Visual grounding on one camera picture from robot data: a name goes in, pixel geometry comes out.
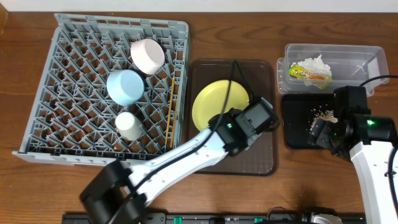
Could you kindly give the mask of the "rice food scraps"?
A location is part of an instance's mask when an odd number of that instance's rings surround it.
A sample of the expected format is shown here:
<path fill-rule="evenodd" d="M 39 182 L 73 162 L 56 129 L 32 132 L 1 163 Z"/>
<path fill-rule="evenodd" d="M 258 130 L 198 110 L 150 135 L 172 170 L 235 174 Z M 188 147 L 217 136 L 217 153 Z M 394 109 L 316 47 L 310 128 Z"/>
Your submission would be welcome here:
<path fill-rule="evenodd" d="M 328 110 L 326 107 L 323 108 L 322 106 L 319 106 L 318 108 L 311 109 L 310 112 L 311 115 L 308 119 L 310 130 L 314 128 L 318 119 L 324 119 L 326 121 L 331 121 L 332 123 L 336 123 L 338 121 L 338 119 L 334 117 L 333 110 Z"/>

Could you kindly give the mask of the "yellow plate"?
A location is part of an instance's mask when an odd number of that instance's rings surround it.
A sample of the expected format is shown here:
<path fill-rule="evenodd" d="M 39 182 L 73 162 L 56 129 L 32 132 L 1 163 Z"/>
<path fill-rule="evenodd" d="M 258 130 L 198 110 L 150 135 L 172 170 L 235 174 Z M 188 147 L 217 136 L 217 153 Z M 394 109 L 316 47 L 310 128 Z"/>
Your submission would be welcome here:
<path fill-rule="evenodd" d="M 192 108 L 194 125 L 199 131 L 208 126 L 209 120 L 220 114 L 228 91 L 229 81 L 210 83 L 195 98 Z M 249 95 L 242 85 L 232 81 L 225 112 L 231 108 L 243 110 L 249 105 Z"/>

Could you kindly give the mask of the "white tissue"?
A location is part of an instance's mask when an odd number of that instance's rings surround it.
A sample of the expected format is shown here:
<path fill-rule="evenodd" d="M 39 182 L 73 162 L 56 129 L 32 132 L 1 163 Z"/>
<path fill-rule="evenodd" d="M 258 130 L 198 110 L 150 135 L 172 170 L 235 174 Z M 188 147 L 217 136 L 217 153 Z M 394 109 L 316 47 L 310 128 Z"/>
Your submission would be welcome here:
<path fill-rule="evenodd" d="M 327 78 L 331 78 L 332 76 L 331 68 L 323 62 L 322 55 L 316 58 L 306 58 L 305 60 L 299 61 L 297 65 L 319 76 Z"/>

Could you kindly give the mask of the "green snack wrapper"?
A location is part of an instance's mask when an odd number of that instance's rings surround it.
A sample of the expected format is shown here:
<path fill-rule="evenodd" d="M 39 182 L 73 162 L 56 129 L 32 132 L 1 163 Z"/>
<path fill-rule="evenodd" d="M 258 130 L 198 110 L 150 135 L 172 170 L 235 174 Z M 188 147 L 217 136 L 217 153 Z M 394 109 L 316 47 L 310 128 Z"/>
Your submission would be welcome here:
<path fill-rule="evenodd" d="M 304 80 L 306 86 L 314 85 L 319 89 L 325 89 L 328 81 L 332 79 L 331 72 L 324 69 L 310 70 L 294 63 L 289 68 L 289 75 L 292 78 Z"/>

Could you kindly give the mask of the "wooden chopstick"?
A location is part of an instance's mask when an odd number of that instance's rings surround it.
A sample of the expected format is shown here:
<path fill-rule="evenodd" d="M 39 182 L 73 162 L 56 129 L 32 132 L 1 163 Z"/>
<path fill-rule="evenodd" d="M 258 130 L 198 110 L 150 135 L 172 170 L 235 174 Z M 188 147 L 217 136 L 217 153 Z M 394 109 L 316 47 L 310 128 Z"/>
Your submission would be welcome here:
<path fill-rule="evenodd" d="M 175 132 L 175 125 L 176 125 L 176 120 L 177 120 L 177 116 L 178 116 L 178 104 L 179 104 L 179 99 L 180 99 L 180 95 L 177 96 L 177 102 L 175 105 L 175 114 L 174 114 L 174 120 L 172 123 L 172 134 L 171 134 L 171 140 L 170 140 L 170 149 L 173 149 L 173 144 L 174 144 L 174 132 Z"/>
<path fill-rule="evenodd" d="M 173 103 L 173 95 L 174 95 L 174 87 L 175 87 L 175 76 L 172 79 L 172 87 L 170 91 L 170 100 L 169 100 L 169 110 L 167 115 L 167 126 L 165 132 L 165 147 L 167 148 L 167 141 L 169 136 L 169 126 L 170 126 L 170 118 L 171 118 L 171 111 L 172 111 L 172 103 Z"/>

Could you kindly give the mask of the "white cup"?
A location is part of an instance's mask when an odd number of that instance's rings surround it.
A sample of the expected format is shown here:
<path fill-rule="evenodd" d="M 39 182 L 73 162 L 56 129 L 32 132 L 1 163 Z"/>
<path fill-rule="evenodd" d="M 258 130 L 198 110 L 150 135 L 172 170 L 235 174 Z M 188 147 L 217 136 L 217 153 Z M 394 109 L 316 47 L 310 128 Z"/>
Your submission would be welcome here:
<path fill-rule="evenodd" d="M 141 121 L 130 112 L 122 112 L 115 119 L 120 135 L 128 141 L 134 141 L 143 135 L 141 124 Z"/>

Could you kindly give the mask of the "pink bowl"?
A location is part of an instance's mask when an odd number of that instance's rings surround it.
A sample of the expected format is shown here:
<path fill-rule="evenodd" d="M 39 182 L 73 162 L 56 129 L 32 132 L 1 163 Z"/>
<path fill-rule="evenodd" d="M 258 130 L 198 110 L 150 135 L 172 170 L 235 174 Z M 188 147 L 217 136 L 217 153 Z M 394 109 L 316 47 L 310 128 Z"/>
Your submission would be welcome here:
<path fill-rule="evenodd" d="M 133 42 L 130 53 L 136 67 L 148 75 L 155 75 L 165 63 L 164 51 L 153 39 Z"/>

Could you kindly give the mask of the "light blue bowl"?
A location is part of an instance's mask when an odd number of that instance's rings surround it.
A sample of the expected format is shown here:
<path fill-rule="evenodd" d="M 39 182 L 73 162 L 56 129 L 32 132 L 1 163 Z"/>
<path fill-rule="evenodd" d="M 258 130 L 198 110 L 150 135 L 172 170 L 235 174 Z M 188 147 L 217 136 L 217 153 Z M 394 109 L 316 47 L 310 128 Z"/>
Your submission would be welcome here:
<path fill-rule="evenodd" d="M 108 76 L 106 89 L 111 99 L 121 106 L 131 106 L 142 98 L 144 81 L 132 70 L 115 70 Z"/>

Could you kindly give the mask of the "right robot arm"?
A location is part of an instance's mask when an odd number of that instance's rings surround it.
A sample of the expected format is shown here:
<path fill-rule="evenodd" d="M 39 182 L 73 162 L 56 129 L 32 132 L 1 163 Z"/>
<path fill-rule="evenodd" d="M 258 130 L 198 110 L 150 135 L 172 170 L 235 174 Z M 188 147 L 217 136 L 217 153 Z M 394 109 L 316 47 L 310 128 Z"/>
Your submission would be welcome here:
<path fill-rule="evenodd" d="M 367 223 L 397 223 L 397 129 L 392 118 L 374 116 L 363 86 L 333 92 L 337 122 L 318 119 L 308 143 L 353 163 Z"/>

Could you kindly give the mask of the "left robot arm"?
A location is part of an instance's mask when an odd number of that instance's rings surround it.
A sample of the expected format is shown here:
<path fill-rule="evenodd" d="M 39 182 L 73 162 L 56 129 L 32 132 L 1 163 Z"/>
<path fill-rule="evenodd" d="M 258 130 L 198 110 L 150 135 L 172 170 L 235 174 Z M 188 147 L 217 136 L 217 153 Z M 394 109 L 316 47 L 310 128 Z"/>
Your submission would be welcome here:
<path fill-rule="evenodd" d="M 146 162 L 106 165 L 80 194 L 92 223 L 139 223 L 163 191 L 225 157 L 248 150 L 263 132 L 279 126 L 272 105 L 257 96 L 244 110 L 231 109 L 185 144 Z"/>

